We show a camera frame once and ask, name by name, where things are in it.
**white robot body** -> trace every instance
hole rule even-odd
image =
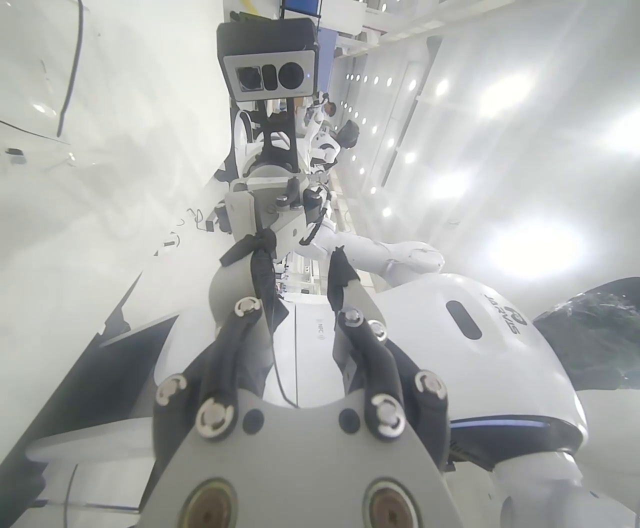
[[[445,381],[452,421],[548,417],[586,440],[582,406],[556,354],[495,290],[467,277],[428,273],[376,295],[375,302],[390,338]]]

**black panel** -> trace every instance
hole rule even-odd
[[[582,445],[580,430],[544,416],[490,416],[451,423],[453,461],[467,460],[491,471],[499,462],[539,452],[573,454]]]
[[[474,340],[482,337],[482,331],[478,328],[473,317],[469,315],[469,312],[467,312],[467,309],[461,302],[449,301],[447,303],[447,310],[465,337]]]
[[[278,89],[278,73],[273,64],[265,64],[262,67],[262,80],[264,81],[265,90],[273,91]]]

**ceiling light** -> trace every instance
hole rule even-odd
[[[529,93],[531,82],[525,75],[512,75],[489,86],[480,101],[480,113],[493,117],[500,110],[521,102]]]
[[[499,268],[534,278],[572,267],[582,253],[579,238],[570,229],[549,223],[528,223],[500,235],[490,254]]]
[[[462,173],[444,176],[433,184],[431,193],[435,198],[459,198],[467,190],[468,179]]]
[[[614,150],[640,153],[640,109],[615,124],[607,143]]]
[[[441,95],[444,95],[448,91],[449,91],[449,81],[446,79],[442,79],[438,83],[438,86],[436,86],[436,96],[439,97]]]

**black cable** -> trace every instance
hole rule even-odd
[[[82,0],[77,0],[78,2],[78,38],[76,41],[76,53],[74,54],[74,63],[71,66],[71,76],[69,78],[69,85],[67,86],[67,96],[65,97],[65,101],[62,104],[62,110],[60,110],[60,120],[58,121],[58,132],[56,133],[57,137],[60,137],[62,134],[62,127],[65,125],[65,114],[67,113],[67,109],[69,108],[69,103],[71,102],[71,95],[74,92],[74,84],[76,83],[76,73],[78,70],[78,63],[80,62],[80,50],[82,49],[82,35],[84,32],[84,5]]]
[[[284,392],[284,387],[282,386],[282,381],[280,380],[280,371],[278,370],[278,360],[276,359],[276,349],[275,349],[275,345],[273,344],[273,334],[275,333],[275,330],[273,328],[273,316],[276,312],[276,302],[278,300],[278,294],[276,292],[276,289],[273,289],[273,302],[271,304],[271,324],[269,326],[269,329],[271,331],[271,356],[273,357],[273,368],[276,371],[276,380],[278,380],[278,387],[280,388],[280,394],[282,394],[282,397],[284,398],[284,401],[287,402],[289,405],[291,405],[294,409],[300,409],[300,406],[297,403],[293,403],[288,397],[287,394]]]
[[[74,483],[74,477],[76,476],[77,469],[78,469],[78,464],[76,464],[76,466],[74,467],[74,470],[71,473],[71,478],[69,479],[69,485],[67,486],[67,494],[65,496],[65,505],[62,509],[62,526],[64,526],[64,528],[69,527],[68,519],[67,519],[67,513],[69,509],[69,495],[71,495],[71,484]]]
[[[187,211],[191,211],[191,214],[193,215],[193,221],[196,223],[196,229],[200,229],[200,231],[206,231],[206,228],[200,227],[200,222],[204,220],[202,211],[200,209],[196,209],[194,211],[192,208],[187,209]]]
[[[7,125],[8,127],[11,127],[12,129],[16,129],[16,130],[19,130],[20,132],[24,132],[25,134],[30,134],[32,136],[36,136],[37,138],[43,138],[45,140],[55,141],[56,143],[62,143],[63,145],[68,145],[68,143],[66,141],[57,140],[56,138],[50,138],[48,136],[43,136],[42,134],[36,134],[35,132],[30,132],[29,130],[21,129],[20,127],[12,125],[11,123],[7,123],[6,121],[0,120],[0,123],[2,123],[3,125]]]

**white panel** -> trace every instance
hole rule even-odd
[[[350,35],[362,31],[367,4],[345,0],[322,0],[320,26]]]
[[[329,303],[296,306],[298,402],[319,407],[344,396],[342,374],[332,357],[335,315]]]

